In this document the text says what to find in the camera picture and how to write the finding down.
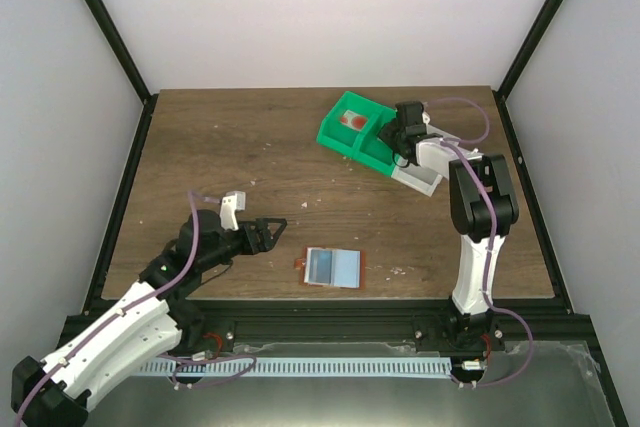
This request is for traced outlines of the brown leather card holder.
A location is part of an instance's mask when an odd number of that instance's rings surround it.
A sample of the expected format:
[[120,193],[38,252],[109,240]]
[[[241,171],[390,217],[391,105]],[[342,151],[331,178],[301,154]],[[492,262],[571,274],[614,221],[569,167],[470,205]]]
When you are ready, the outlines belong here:
[[364,288],[365,267],[363,251],[326,247],[305,247],[294,262],[301,284],[350,290]]

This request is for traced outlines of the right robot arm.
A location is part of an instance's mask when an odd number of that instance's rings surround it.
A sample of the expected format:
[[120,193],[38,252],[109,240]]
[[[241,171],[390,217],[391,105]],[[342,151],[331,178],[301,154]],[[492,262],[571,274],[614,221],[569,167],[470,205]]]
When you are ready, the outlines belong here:
[[378,133],[393,156],[448,180],[450,215],[460,234],[461,250],[444,336],[458,350],[468,349],[491,328],[499,252],[519,218],[505,157],[476,148],[490,133],[488,114],[481,114],[484,130],[480,136],[461,139],[434,132],[423,102],[400,102],[394,118]]

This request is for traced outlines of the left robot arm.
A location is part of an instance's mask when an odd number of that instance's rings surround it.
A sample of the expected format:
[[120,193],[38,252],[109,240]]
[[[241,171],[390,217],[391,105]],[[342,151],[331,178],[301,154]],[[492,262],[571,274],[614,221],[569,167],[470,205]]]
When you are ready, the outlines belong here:
[[128,291],[75,338],[45,358],[13,369],[11,408],[18,426],[81,426],[89,412],[147,361],[204,339],[204,316],[189,301],[203,274],[237,256],[271,251],[286,229],[278,218],[225,228],[218,213],[198,210]]

